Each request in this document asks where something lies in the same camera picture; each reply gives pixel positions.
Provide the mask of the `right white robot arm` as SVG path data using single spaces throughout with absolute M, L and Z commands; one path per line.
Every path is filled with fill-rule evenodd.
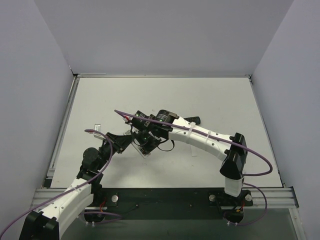
M 240 195 L 248 155 L 242 134 L 220 134 L 164 109 L 156 116 L 137 111 L 131 117 L 131 124 L 143 135 L 142 140 L 155 140 L 158 144 L 160 138 L 178 141 L 212 154 L 222 161 L 219 172 L 225 178 L 224 192 L 232 197 Z

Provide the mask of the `white remote control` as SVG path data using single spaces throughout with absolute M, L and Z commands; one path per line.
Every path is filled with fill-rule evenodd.
M 123 133 L 124 136 L 129 136 L 130 134 L 130 130 L 127 130 Z M 150 153 L 144 153 L 142 147 L 137 146 L 133 141 L 131 142 L 131 145 L 144 159 L 150 156 Z

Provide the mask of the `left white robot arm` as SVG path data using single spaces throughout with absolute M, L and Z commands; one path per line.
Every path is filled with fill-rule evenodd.
M 103 134 L 94 129 L 86 129 L 85 132 L 103 137 L 102 146 L 84 151 L 79 173 L 63 193 L 44 202 L 47 206 L 39 212 L 32 210 L 28 213 L 20 240 L 60 240 L 87 206 L 101 203 L 103 171 L 114 154 L 121 154 L 132 143 L 133 137 L 131 134 Z

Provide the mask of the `black tv remote control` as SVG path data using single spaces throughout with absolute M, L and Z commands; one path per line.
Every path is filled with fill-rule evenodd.
M 201 124 L 201 119 L 199 116 L 193 116 L 193 117 L 185 117 L 184 118 L 188 123 L 195 123 L 196 126 Z

